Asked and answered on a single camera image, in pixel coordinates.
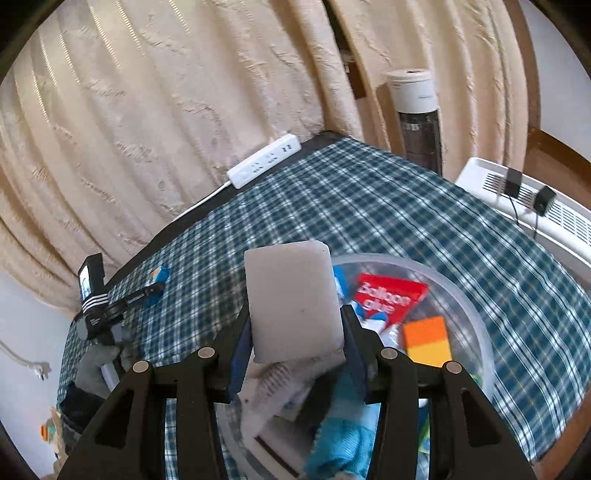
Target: white wall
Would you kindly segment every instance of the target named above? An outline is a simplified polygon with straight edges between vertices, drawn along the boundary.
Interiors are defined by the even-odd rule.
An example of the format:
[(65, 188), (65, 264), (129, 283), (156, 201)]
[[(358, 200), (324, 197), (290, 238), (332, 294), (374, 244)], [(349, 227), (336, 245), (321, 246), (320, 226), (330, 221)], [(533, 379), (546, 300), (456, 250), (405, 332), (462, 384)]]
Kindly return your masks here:
[(41, 440), (39, 426), (56, 404), (61, 356), (70, 322), (0, 272), (0, 340), (31, 362), (48, 362), (49, 378), (35, 373), (0, 352), (0, 420), (31, 469), (43, 476), (53, 472), (55, 457)]
[(541, 129), (591, 161), (591, 79), (572, 48), (529, 0), (519, 0), (540, 76)]

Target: power outlet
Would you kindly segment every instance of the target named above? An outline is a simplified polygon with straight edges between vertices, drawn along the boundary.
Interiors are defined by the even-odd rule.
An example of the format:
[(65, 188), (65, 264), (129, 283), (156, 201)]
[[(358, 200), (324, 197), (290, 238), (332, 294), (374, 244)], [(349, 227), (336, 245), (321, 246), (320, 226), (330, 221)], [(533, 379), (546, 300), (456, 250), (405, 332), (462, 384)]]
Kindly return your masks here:
[(241, 189), (244, 185), (265, 173), (269, 168), (300, 150), (301, 145), (297, 137), (287, 134), (232, 167), (228, 170), (228, 178), (235, 188)]

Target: table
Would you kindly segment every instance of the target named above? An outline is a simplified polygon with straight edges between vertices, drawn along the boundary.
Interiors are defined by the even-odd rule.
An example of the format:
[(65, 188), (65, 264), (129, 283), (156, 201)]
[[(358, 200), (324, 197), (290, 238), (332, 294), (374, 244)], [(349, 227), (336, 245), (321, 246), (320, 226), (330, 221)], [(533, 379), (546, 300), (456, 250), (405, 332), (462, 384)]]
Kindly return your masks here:
[[(590, 380), (588, 296), (542, 247), (464, 190), (351, 138), (326, 138), (326, 146), (237, 192), (117, 279), (112, 300), (141, 287), (161, 264), (171, 272), (163, 299), (126, 318), (143, 358), (178, 362), (236, 317), (246, 296), (247, 249), (314, 238), (333, 255), (408, 257), (452, 280), (482, 316), (495, 353), (493, 404), (527, 458), (539, 459)], [(71, 328), (58, 403), (86, 348)], [(177, 477), (175, 425), (171, 402), (167, 478)], [(225, 458), (230, 478), (238, 478)], [(426, 462), (420, 458), (418, 475)]]

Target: gray glove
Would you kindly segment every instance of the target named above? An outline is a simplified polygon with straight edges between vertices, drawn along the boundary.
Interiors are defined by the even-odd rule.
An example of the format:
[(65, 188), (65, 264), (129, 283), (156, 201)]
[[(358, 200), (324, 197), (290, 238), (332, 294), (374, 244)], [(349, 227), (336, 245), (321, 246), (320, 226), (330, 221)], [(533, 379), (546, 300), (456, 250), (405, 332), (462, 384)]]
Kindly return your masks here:
[(78, 364), (78, 372), (74, 381), (76, 386), (85, 392), (107, 398), (111, 392), (100, 368), (115, 360), (119, 354), (121, 354), (121, 365), (127, 372), (134, 364), (135, 359), (135, 352), (130, 344), (126, 344), (123, 350), (120, 346), (91, 345)]

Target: curtain fold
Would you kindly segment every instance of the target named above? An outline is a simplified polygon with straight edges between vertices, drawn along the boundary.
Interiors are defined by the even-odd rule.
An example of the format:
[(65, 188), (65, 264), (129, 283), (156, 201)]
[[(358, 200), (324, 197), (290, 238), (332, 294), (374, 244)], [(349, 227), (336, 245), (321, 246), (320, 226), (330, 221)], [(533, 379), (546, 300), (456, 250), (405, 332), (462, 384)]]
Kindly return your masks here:
[(279, 0), (66, 0), (0, 85), (0, 267), (79, 307), (248, 155), (328, 126), (362, 140), (326, 13)]
[(378, 146), (402, 154), (386, 74), (425, 68), (440, 104), (443, 173), (478, 156), (522, 169), (527, 88), (502, 0), (329, 0), (355, 55)]

